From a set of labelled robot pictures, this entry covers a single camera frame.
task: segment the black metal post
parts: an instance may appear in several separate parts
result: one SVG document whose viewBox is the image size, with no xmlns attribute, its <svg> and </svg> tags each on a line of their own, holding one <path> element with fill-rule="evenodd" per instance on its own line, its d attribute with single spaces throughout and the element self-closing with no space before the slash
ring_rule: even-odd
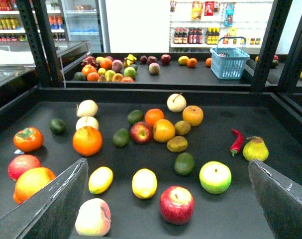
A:
<svg viewBox="0 0 302 239">
<path fill-rule="evenodd" d="M 19 0 L 16 1 L 16 3 L 20 12 L 22 24 L 26 31 L 30 50 L 35 61 L 40 84 L 43 87 L 51 87 L 52 82 L 50 73 L 46 64 L 46 57 L 42 49 L 41 39 L 38 34 L 37 25 L 32 13 L 30 2 L 29 0 Z"/>
<path fill-rule="evenodd" d="M 58 87 L 63 83 L 63 77 L 60 71 L 60 63 L 57 57 L 55 43 L 53 41 L 46 2 L 45 0 L 34 1 L 33 7 L 36 12 L 42 44 L 47 56 L 52 84 L 54 87 Z"/>
<path fill-rule="evenodd" d="M 302 15 L 285 61 L 279 83 L 279 92 L 294 92 L 302 71 Z"/>
<path fill-rule="evenodd" d="M 251 91 L 262 92 L 293 0 L 274 0 L 261 45 Z"/>
</svg>

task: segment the white wall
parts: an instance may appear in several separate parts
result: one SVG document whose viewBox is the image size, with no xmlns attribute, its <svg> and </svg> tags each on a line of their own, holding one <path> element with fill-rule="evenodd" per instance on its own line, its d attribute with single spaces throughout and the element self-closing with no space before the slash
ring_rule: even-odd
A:
<svg viewBox="0 0 302 239">
<path fill-rule="evenodd" d="M 169 0 L 105 0 L 111 52 L 168 52 Z"/>
</svg>

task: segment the white pear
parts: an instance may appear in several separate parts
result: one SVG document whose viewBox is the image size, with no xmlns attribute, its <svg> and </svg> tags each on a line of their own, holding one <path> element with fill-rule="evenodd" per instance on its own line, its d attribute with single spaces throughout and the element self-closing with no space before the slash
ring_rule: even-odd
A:
<svg viewBox="0 0 302 239">
<path fill-rule="evenodd" d="M 83 116 L 80 119 L 78 119 L 76 124 L 76 130 L 84 127 L 84 126 L 91 126 L 97 130 L 99 130 L 99 122 L 96 118 L 92 116 Z"/>
<path fill-rule="evenodd" d="M 77 106 L 77 116 L 95 116 L 98 109 L 98 105 L 93 100 L 85 100 Z"/>
<path fill-rule="evenodd" d="M 108 204 L 93 198 L 84 202 L 78 212 L 75 228 L 79 235 L 102 237 L 111 227 L 111 212 Z"/>
<path fill-rule="evenodd" d="M 172 94 L 167 99 L 167 107 L 170 111 L 179 113 L 186 107 L 186 99 L 182 94 Z"/>
</svg>

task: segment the beverage cooler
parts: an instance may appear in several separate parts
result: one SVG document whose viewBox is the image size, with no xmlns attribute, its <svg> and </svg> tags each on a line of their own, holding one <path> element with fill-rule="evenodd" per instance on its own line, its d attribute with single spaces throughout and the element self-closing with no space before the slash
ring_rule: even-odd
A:
<svg viewBox="0 0 302 239">
<path fill-rule="evenodd" d="M 92 52 L 101 52 L 98 3 L 95 0 L 61 0 L 69 41 L 89 41 Z"/>
</svg>

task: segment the yellow lemon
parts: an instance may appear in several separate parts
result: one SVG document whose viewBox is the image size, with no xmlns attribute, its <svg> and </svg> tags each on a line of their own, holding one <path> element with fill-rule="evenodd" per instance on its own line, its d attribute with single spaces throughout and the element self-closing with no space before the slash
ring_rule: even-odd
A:
<svg viewBox="0 0 302 239">
<path fill-rule="evenodd" d="M 157 180 L 155 174 L 142 168 L 135 173 L 132 179 L 132 191 L 139 199 L 151 198 L 157 189 Z"/>
<path fill-rule="evenodd" d="M 92 194 L 100 194 L 109 188 L 113 181 L 113 172 L 108 167 L 96 169 L 89 178 L 89 191 Z"/>
<path fill-rule="evenodd" d="M 182 66 L 186 66 L 188 60 L 189 60 L 189 58 L 187 56 L 181 56 L 179 58 L 179 64 Z"/>
</svg>

